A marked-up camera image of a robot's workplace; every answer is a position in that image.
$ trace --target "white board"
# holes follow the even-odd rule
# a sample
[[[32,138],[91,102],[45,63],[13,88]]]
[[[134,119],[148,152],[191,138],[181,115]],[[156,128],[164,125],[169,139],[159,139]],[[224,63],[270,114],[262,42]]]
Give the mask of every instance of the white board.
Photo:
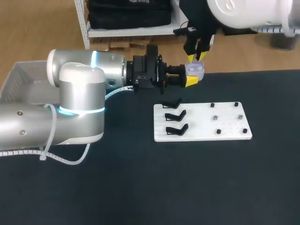
[[[235,102],[180,104],[177,109],[163,108],[154,105],[154,139],[156,142],[191,142],[191,141],[224,141],[250,140],[252,132],[248,124],[242,104],[237,107]],[[187,111],[181,122],[166,121],[165,113],[180,115]],[[185,124],[189,128],[183,136],[168,135],[166,127],[181,129]]]

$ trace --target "dark tabletop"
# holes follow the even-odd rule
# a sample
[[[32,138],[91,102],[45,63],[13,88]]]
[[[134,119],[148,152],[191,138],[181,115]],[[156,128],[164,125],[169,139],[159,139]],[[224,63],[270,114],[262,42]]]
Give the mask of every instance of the dark tabletop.
[[[156,143],[153,105],[243,104],[250,141]],[[105,134],[77,166],[0,158],[0,224],[299,225],[300,71],[213,74],[187,89],[107,100]],[[84,146],[51,147],[77,160]]]

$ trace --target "black bracket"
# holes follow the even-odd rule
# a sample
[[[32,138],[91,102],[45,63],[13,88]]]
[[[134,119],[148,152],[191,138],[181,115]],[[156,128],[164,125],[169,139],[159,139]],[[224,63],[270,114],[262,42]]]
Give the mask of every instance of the black bracket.
[[[165,120],[166,121],[180,122],[180,121],[182,121],[182,119],[185,117],[186,114],[187,114],[186,110],[183,110],[179,116],[176,116],[176,115],[171,114],[171,113],[165,113]]]
[[[186,123],[180,130],[175,129],[173,127],[166,127],[165,131],[167,132],[167,135],[178,135],[183,136],[184,133],[188,130],[188,124]]]
[[[163,102],[163,108],[171,108],[171,109],[177,109],[179,107],[179,105],[182,102],[182,98],[178,99],[178,101],[174,104],[174,103],[170,103],[170,102]]]

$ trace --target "white cable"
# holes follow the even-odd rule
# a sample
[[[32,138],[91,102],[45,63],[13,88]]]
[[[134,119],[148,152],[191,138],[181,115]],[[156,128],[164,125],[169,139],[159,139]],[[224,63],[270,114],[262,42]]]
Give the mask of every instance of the white cable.
[[[121,92],[121,91],[125,91],[125,90],[133,90],[133,86],[125,86],[125,87],[118,88],[118,89],[116,89],[116,90],[110,92],[109,94],[105,95],[105,101],[106,101],[109,97],[113,96],[114,94],[117,94],[117,93],[119,93],[119,92]]]
[[[86,147],[85,147],[85,150],[84,150],[84,153],[83,155],[80,157],[79,160],[77,161],[69,161],[69,160],[66,160],[62,157],[59,157],[59,156],[56,156],[50,152],[47,152],[46,156],[50,157],[50,158],[53,158],[57,161],[60,161],[64,164],[68,164],[68,165],[77,165],[77,164],[80,164],[84,158],[86,157],[88,151],[89,151],[89,148],[90,148],[90,144],[87,144]],[[17,155],[42,155],[43,154],[43,151],[41,150],[14,150],[14,151],[0,151],[0,157],[4,157],[4,156],[17,156]]]
[[[52,144],[53,138],[54,138],[54,134],[55,134],[55,130],[56,130],[56,123],[57,123],[57,113],[56,113],[56,109],[54,107],[54,105],[52,104],[46,104],[44,105],[44,108],[50,107],[51,111],[52,111],[52,126],[51,126],[51,131],[50,131],[50,135],[47,141],[47,145],[45,147],[45,149],[43,149],[43,147],[39,147],[39,149],[42,151],[41,156],[39,157],[39,160],[45,161],[46,160],[46,154],[49,151],[49,148]]]
[[[109,97],[113,96],[114,94],[119,93],[121,91],[125,91],[125,90],[133,90],[133,87],[132,86],[126,86],[126,87],[118,88],[118,89],[110,92],[109,94],[107,94],[105,96],[105,100],[107,100]],[[50,135],[49,135],[49,138],[48,138],[45,150],[43,150],[43,147],[40,147],[40,150],[0,151],[0,157],[17,156],[17,155],[40,155],[40,160],[45,160],[46,157],[50,157],[50,158],[53,158],[54,160],[57,160],[59,162],[67,164],[67,165],[78,165],[78,164],[80,164],[84,160],[84,158],[86,157],[86,155],[88,154],[88,151],[90,149],[90,144],[86,145],[85,150],[84,150],[82,156],[77,161],[69,161],[69,160],[66,160],[66,159],[64,159],[62,157],[56,156],[56,155],[48,152],[48,150],[49,150],[49,148],[51,146],[51,143],[53,141],[54,134],[55,134],[56,123],[57,123],[57,113],[56,113],[55,107],[52,104],[46,104],[46,105],[44,105],[44,108],[47,108],[47,107],[51,107],[51,111],[52,111],[52,127],[51,127]]]
[[[268,33],[268,34],[284,34],[285,31],[282,26],[262,26],[262,27],[253,27],[252,30],[258,33]],[[291,33],[300,34],[299,28],[291,28]]]

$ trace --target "metal shelf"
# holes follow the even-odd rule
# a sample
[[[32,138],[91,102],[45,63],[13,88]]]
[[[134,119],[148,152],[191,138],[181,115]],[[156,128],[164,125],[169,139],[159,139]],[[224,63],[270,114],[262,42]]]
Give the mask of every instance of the metal shelf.
[[[127,36],[154,36],[154,35],[170,35],[173,34],[173,30],[180,27],[187,18],[183,12],[179,9],[179,1],[171,0],[173,12],[172,22],[169,25],[159,27],[147,27],[136,29],[122,29],[122,30],[104,30],[104,29],[91,29],[90,23],[85,22],[84,15],[84,0],[74,0],[78,21],[81,28],[82,38],[84,41],[85,49],[90,49],[89,38],[104,38],[104,37],[127,37]]]

